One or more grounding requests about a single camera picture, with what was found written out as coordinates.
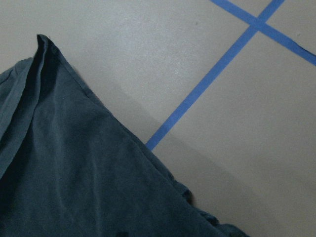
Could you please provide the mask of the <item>black graphic t-shirt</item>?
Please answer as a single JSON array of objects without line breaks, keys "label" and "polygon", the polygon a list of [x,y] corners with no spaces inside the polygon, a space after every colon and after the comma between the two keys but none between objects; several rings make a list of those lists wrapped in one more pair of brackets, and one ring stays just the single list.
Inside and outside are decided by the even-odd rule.
[{"label": "black graphic t-shirt", "polygon": [[45,35],[0,76],[3,237],[242,237],[101,103]]}]

